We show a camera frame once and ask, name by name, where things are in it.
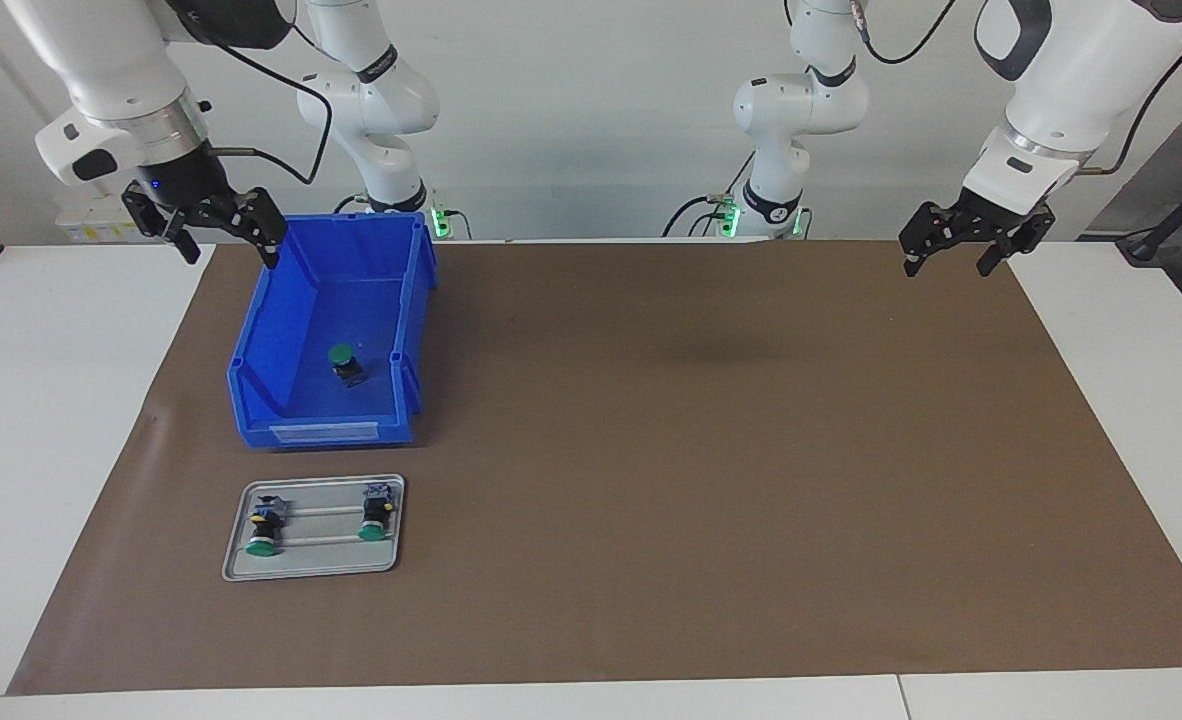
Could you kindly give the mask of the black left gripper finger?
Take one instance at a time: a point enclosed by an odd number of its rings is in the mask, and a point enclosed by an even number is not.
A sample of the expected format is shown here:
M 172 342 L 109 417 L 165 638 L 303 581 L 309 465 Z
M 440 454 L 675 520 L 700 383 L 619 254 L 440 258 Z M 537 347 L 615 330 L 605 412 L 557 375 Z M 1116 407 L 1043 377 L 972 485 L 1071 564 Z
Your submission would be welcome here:
M 900 232 L 900 246 L 905 255 L 905 275 L 914 278 L 931 255 L 953 249 L 966 238 L 967 215 L 957 210 L 956 206 L 942 208 L 931 201 L 923 202 Z
M 1012 257 L 1030 254 L 1043 242 L 1045 234 L 1056 223 L 1056 214 L 1048 205 L 1035 206 L 1033 214 L 1022 220 L 1015 228 L 1004 229 L 994 227 L 985 233 L 988 242 L 976 262 L 980 277 L 989 277 L 999 265 L 1008 261 Z

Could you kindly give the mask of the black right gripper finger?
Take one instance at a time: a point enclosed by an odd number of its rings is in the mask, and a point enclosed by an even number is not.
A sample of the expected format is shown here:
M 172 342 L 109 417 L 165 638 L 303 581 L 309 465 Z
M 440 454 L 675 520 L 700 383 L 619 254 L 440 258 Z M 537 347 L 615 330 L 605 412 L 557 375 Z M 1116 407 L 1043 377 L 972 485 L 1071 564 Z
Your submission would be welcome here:
M 178 249 L 178 254 L 188 265 L 199 262 L 201 249 L 187 228 L 184 214 L 173 210 L 165 215 L 147 192 L 143 192 L 139 183 L 129 183 L 125 190 L 121 192 L 121 202 L 142 236 L 152 238 Z
M 266 188 L 216 193 L 212 196 L 212 220 L 219 229 L 253 246 L 266 270 L 277 268 L 290 223 Z

